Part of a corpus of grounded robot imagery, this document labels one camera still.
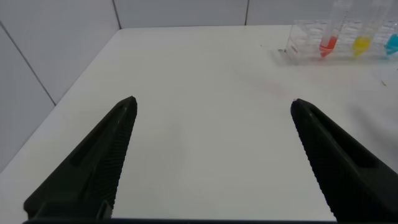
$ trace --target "yellow liquid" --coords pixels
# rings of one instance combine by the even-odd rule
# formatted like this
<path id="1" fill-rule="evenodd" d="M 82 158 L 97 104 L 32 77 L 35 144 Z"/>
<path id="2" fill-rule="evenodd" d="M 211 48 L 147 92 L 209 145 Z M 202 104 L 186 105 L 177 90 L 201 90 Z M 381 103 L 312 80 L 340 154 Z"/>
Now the yellow liquid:
<path id="1" fill-rule="evenodd" d="M 358 37 L 353 44 L 354 57 L 358 57 L 365 53 L 371 45 L 371 42 L 372 40 L 369 37 Z"/>

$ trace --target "blue liquid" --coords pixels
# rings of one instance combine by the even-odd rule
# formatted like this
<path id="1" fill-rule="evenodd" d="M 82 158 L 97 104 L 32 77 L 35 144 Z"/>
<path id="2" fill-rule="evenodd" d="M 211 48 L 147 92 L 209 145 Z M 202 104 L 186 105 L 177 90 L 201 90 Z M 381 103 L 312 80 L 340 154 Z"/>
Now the blue liquid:
<path id="1" fill-rule="evenodd" d="M 391 38 L 388 40 L 386 46 L 386 54 L 392 55 L 398 52 L 398 34 L 393 34 Z"/>

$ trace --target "yellow test tube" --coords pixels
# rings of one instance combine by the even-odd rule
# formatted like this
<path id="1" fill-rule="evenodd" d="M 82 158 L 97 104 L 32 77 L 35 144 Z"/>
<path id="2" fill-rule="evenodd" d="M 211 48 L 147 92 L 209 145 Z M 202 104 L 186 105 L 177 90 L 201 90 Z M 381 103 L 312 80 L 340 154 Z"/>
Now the yellow test tube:
<path id="1" fill-rule="evenodd" d="M 359 32 L 353 44 L 354 57 L 365 53 L 370 47 L 374 35 L 378 32 L 393 0 L 373 0 L 369 14 L 363 22 L 362 29 Z"/>

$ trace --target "white table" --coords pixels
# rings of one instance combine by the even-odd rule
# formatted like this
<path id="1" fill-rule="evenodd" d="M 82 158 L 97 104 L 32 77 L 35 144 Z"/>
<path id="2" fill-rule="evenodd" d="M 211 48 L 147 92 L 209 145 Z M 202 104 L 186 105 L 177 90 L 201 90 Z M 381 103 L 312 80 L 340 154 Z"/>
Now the white table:
<path id="1" fill-rule="evenodd" d="M 2 223 L 119 100 L 138 115 L 113 217 L 335 220 L 290 105 L 317 105 L 398 170 L 397 65 L 279 57 L 290 26 L 120 30 L 0 174 Z"/>

